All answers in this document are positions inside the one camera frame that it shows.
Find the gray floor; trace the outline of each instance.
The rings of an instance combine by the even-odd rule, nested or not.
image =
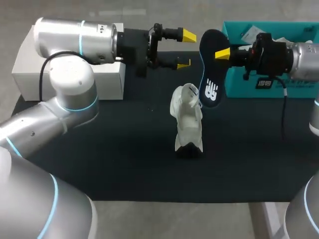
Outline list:
[[[123,22],[149,29],[183,26],[199,37],[224,20],[318,21],[317,0],[0,0],[0,121],[19,96],[10,75],[30,26],[41,16]],[[197,50],[198,44],[165,41],[160,50]],[[99,237],[253,238],[247,204],[96,202]],[[286,205],[279,205],[281,211]]]

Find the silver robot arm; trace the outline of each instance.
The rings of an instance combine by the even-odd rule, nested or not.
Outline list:
[[[0,146],[24,158],[98,114],[94,73],[87,62],[72,55],[54,58],[49,75],[56,97],[0,124]]]
[[[114,24],[40,18],[34,27],[38,54],[50,59],[49,78],[56,96],[26,109],[0,124],[0,237],[6,239],[94,239],[97,213],[82,192],[31,164],[24,158],[69,129],[92,121],[98,114],[98,96],[91,66],[72,51],[94,63],[121,61],[137,67],[177,69],[179,62],[157,59],[162,37],[193,40],[179,28],[154,33]]]
[[[235,50],[228,51],[228,54],[230,66],[245,66],[246,80],[250,71],[256,70],[257,74],[270,78],[287,73],[294,80],[319,82],[319,44],[296,43],[287,48],[285,43],[273,42],[268,33],[260,33],[249,51]],[[319,95],[315,99],[309,127],[319,136]],[[319,172],[288,205],[283,229],[287,239],[319,238]]]

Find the black mat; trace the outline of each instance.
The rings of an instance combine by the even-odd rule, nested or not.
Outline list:
[[[202,75],[198,52],[183,56],[191,58],[191,67],[149,70],[146,79],[135,78],[127,67],[123,101],[101,101],[94,122],[29,160],[93,200],[291,200],[319,169],[319,138],[308,126],[314,101],[288,100],[287,141],[282,142],[282,99],[224,99],[216,108],[203,109],[204,155],[178,158],[171,96],[185,83],[198,86]],[[14,113],[34,104],[20,98]]]

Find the teal box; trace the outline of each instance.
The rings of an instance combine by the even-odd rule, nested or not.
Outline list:
[[[225,21],[222,32],[228,37],[231,45],[248,45],[242,40],[243,35],[255,26],[264,32],[271,33],[273,39],[284,37],[291,42],[319,43],[319,22],[277,22],[277,21]],[[282,98],[283,88],[274,81],[270,89],[256,89],[260,75],[252,71],[248,81],[243,80],[244,67],[232,67],[228,70],[225,79],[227,97],[230,98]],[[287,74],[281,76],[287,85],[290,98],[315,98],[319,83],[302,80],[290,80]]]

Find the shoe insole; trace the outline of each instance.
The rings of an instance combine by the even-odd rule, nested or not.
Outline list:
[[[199,53],[203,62],[203,75],[199,87],[199,99],[206,107],[217,106],[223,98],[228,60],[215,60],[215,52],[230,46],[224,33],[207,30],[200,41]]]

